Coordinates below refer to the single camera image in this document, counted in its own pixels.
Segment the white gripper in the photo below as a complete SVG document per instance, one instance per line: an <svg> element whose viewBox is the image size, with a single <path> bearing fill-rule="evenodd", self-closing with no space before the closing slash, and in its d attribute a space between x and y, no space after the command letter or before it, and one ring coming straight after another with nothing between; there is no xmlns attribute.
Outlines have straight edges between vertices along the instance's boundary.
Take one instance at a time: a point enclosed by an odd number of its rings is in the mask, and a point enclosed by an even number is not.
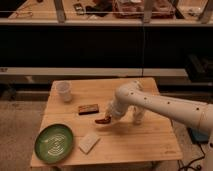
<svg viewBox="0 0 213 171"><path fill-rule="evenodd" d="M117 102L110 101L106 107L105 114L108 115L104 118L105 123L110 124L112 123L112 118L120 120L126 114L126 107Z"/></svg>

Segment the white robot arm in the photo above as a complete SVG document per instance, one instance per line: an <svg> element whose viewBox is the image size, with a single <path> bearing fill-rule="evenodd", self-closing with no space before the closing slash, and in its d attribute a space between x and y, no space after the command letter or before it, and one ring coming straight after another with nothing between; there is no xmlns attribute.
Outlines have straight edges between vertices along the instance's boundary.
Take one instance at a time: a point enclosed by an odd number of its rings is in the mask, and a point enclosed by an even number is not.
<svg viewBox="0 0 213 171"><path fill-rule="evenodd" d="M213 171L213 104L153 95L144 92L138 81L131 81L115 90L106 116L120 120L130 106L150 110L207 134L209 142L202 171Z"/></svg>

